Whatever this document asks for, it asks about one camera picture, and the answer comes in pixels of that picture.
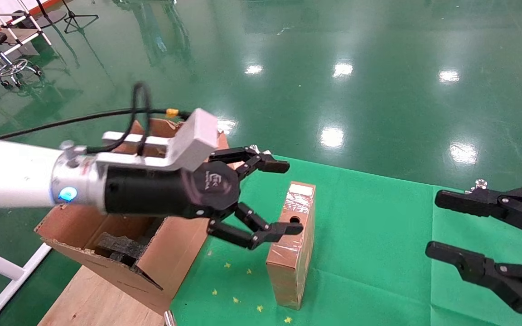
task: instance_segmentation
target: yellow connector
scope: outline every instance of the yellow connector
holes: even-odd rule
[[[166,118],[170,119],[170,118],[174,118],[176,117],[177,115],[179,115],[179,110],[178,109],[166,109]]]

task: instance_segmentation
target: black cable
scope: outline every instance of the black cable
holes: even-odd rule
[[[142,89],[144,91],[144,95],[145,95],[146,128],[145,128],[145,133],[142,135],[142,138],[140,139],[140,143],[138,144],[138,147],[136,148],[136,155],[142,156],[145,153],[146,139],[148,138],[148,136],[150,136],[150,118],[151,118],[150,110],[152,110],[152,99],[150,97],[149,87],[145,83],[137,83],[134,86],[134,93],[132,94],[132,107],[136,107],[136,105],[137,105],[137,94],[140,89]]]
[[[63,126],[63,125],[68,125],[68,124],[74,124],[75,122],[82,122],[82,121],[93,120],[93,119],[104,118],[104,117],[112,117],[115,115],[130,114],[130,111],[131,111],[131,109],[120,109],[120,110],[106,111],[106,112],[100,112],[100,113],[93,113],[93,114],[84,115],[84,116],[77,117],[77,118],[70,118],[67,120],[51,122],[49,124],[45,124],[45,125],[41,125],[41,126],[37,126],[37,127],[33,127],[33,128],[27,128],[24,130],[10,132],[9,134],[2,134],[2,135],[0,135],[0,140],[23,136],[24,134],[30,134],[32,132],[36,132],[36,131],[40,131],[40,130],[44,130],[44,129],[55,128],[58,126]],[[170,109],[155,109],[155,110],[151,110],[150,113],[168,114],[169,111],[170,111]],[[143,112],[146,112],[146,110],[137,111],[137,113],[143,113]],[[183,120],[186,120],[190,117],[190,113],[181,111],[181,112],[178,112],[177,116]]]
[[[96,153],[103,153],[107,151],[113,151],[116,149],[116,147],[122,145],[124,143],[124,140],[130,132],[132,131],[132,126],[134,125],[134,121],[136,120],[136,110],[138,109],[136,107],[136,97],[138,90],[142,87],[142,83],[137,82],[134,85],[134,88],[132,89],[132,107],[130,108],[130,121],[128,121],[128,127],[126,130],[124,130],[124,133],[122,133],[122,136],[115,141],[114,143],[111,143],[110,145],[100,146],[100,147],[88,147],[86,148],[87,154],[96,154]]]

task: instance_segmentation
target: open cardboard box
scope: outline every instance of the open cardboard box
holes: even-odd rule
[[[179,125],[169,120],[152,119],[152,136],[174,137]],[[135,122],[133,134],[142,134],[143,128]],[[225,134],[218,138],[219,149],[228,148]],[[134,153],[134,146],[122,145],[115,151]],[[147,149],[149,156],[161,156],[155,149]],[[54,207],[35,228],[43,242],[72,258],[116,287],[163,314],[176,295],[184,277],[205,239],[209,220],[167,217],[151,234],[151,225],[157,217],[104,215],[92,206],[66,205]],[[108,258],[97,247],[104,233],[129,239],[150,239],[145,251],[132,266]]]

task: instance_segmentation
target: blue indicator light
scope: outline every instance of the blue indicator light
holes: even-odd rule
[[[65,200],[67,202],[71,202],[78,196],[78,190],[74,187],[66,187],[62,190],[60,190],[60,194],[58,195],[58,198],[61,200]]]

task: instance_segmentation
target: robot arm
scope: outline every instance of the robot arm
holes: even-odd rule
[[[298,223],[267,223],[239,202],[240,181],[255,170],[285,173],[289,163],[249,147],[216,150],[216,117],[197,109],[174,138],[148,137],[165,157],[102,152],[64,142],[61,150],[0,142],[0,208],[83,204],[102,212],[211,219],[210,235],[249,249],[297,235]],[[107,132],[106,143],[122,134]],[[125,143],[138,144],[130,134]],[[237,170],[227,163],[244,161]],[[235,213],[253,234],[222,221]]]
[[[440,190],[435,197],[438,207],[475,216],[492,216],[522,230],[522,188],[508,192],[487,189],[487,182],[464,194]],[[484,254],[431,241],[426,256],[456,267],[462,280],[493,291],[514,311],[522,314],[522,265],[501,264]]]

